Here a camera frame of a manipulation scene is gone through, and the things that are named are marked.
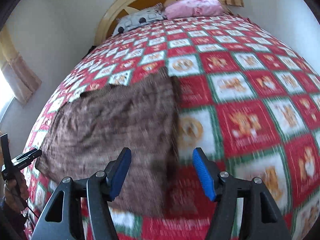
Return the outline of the person's left hand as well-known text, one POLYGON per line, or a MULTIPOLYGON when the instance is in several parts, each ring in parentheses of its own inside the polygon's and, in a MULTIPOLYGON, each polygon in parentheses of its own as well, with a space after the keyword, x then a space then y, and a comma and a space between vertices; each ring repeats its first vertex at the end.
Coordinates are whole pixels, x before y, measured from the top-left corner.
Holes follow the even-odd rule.
MULTIPOLYGON (((29 198, 29 191, 28 191, 25 177, 22 173, 20 173, 20 182, 21 182, 20 186, 19 186, 20 197, 23 200, 27 201, 29 198)), ((5 199, 5 203, 8 205, 8 207, 10 207, 16 213, 21 213, 21 210, 19 208, 19 204, 17 202, 18 191, 16 190, 16 185, 17 185, 16 179, 7 180, 7 182, 5 183, 5 186, 4 186, 4 199, 5 199)))

